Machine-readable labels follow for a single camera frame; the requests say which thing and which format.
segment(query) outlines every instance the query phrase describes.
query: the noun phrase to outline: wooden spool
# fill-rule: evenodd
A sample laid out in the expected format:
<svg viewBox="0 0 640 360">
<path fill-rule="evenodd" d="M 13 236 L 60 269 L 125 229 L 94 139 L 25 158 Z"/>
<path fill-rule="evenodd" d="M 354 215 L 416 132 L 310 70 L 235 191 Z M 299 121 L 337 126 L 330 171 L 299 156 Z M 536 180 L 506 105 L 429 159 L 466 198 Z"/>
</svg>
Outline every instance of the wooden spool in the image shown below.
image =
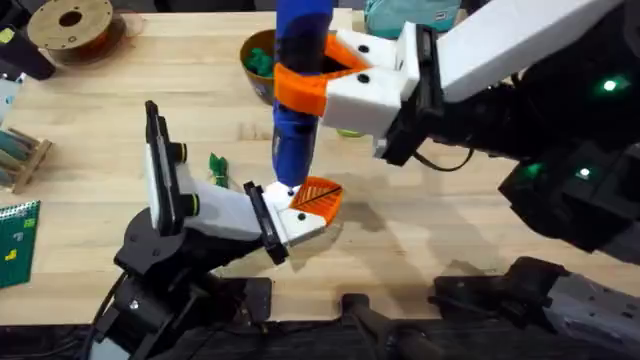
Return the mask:
<svg viewBox="0 0 640 360">
<path fill-rule="evenodd" d="M 107 57 L 126 31 L 108 0 L 50 0 L 31 17 L 29 39 L 62 64 L 91 63 Z"/>
</svg>

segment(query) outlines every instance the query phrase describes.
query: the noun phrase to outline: wooden table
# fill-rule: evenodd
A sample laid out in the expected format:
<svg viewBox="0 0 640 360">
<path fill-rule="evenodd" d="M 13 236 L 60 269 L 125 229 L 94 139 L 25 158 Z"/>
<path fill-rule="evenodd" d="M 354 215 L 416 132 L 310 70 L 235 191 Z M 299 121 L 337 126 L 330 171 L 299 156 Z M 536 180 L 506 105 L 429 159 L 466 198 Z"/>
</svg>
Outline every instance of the wooden table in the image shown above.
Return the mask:
<svg viewBox="0 0 640 360">
<path fill-rule="evenodd" d="M 335 27 L 351 26 L 337 10 Z M 271 109 L 255 96 L 238 62 L 243 40 L 273 27 L 272 13 L 142 15 L 144 30 L 100 67 L 61 69 L 29 80 L 6 125 L 55 147 L 25 194 L 42 200 L 31 282 L 0 290 L 0 324 L 88 322 L 120 269 L 113 256 L 129 220 L 146 206 L 143 103 L 156 101 L 175 141 L 188 143 L 192 173 L 207 177 L 210 152 L 231 163 L 236 189 L 269 184 Z M 343 208 L 326 234 L 272 265 L 264 251 L 220 273 L 274 280 L 273 319 L 327 319 L 346 292 L 365 292 L 392 317 L 435 317 L 426 303 L 434 277 L 500 274 L 522 255 L 561 263 L 640 295 L 640 268 L 586 255 L 542 238 L 511 213 L 496 187 L 513 163 L 477 154 L 441 174 L 415 161 L 403 168 L 371 158 L 370 139 L 318 135 L 312 173 L 341 183 Z M 438 163 L 462 149 L 426 143 Z"/>
</svg>

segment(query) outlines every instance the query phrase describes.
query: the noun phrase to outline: black bracket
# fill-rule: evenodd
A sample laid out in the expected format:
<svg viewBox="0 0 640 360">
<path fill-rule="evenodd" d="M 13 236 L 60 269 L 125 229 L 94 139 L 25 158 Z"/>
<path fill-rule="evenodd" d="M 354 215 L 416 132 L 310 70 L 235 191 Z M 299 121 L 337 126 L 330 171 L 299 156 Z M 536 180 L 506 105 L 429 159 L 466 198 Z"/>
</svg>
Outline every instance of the black bracket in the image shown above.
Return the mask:
<svg viewBox="0 0 640 360">
<path fill-rule="evenodd" d="M 273 260 L 274 264 L 282 264 L 289 256 L 289 252 L 280 242 L 278 232 L 273 225 L 273 220 L 271 220 L 269 210 L 267 210 L 267 204 L 264 202 L 264 198 L 262 197 L 262 193 L 264 192 L 262 187 L 255 186 L 253 181 L 250 181 L 244 184 L 244 191 L 249 196 L 249 199 L 251 199 L 253 211 L 256 213 L 260 230 L 262 230 L 262 236 L 260 238 L 264 248 L 267 250 L 267 253 L 271 257 L 271 260 Z"/>
</svg>

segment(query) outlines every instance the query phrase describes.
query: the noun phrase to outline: wooden stand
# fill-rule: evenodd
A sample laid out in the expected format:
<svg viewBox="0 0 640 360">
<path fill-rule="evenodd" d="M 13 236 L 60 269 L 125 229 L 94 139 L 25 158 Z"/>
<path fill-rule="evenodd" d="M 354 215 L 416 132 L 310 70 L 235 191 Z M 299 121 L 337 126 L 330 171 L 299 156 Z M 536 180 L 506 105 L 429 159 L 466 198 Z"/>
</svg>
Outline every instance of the wooden stand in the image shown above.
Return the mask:
<svg viewBox="0 0 640 360">
<path fill-rule="evenodd" d="M 44 160 L 47 155 L 47 151 L 49 151 L 49 148 L 51 148 L 51 145 L 53 145 L 53 143 L 46 139 L 38 140 L 32 138 L 31 136 L 13 128 L 9 128 L 6 132 L 19 138 L 24 143 L 30 144 L 29 156 L 26 161 L 20 162 L 18 171 L 3 169 L 9 174 L 13 175 L 14 179 L 14 182 L 11 186 L 4 186 L 5 189 L 14 194 L 17 194 L 22 192 L 24 187 L 31 182 L 33 173 L 36 171 L 40 163 Z"/>
</svg>

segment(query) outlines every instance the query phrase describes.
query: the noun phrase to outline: circuit board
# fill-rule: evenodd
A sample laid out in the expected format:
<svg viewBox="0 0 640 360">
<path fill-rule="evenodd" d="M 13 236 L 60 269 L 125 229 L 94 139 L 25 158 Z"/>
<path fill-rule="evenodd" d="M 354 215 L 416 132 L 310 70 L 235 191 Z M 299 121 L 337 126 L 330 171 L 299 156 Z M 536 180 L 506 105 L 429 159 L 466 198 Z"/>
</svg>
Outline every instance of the circuit board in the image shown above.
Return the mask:
<svg viewBox="0 0 640 360">
<path fill-rule="evenodd" d="M 0 288 L 29 282 L 40 201 L 0 209 Z"/>
</svg>

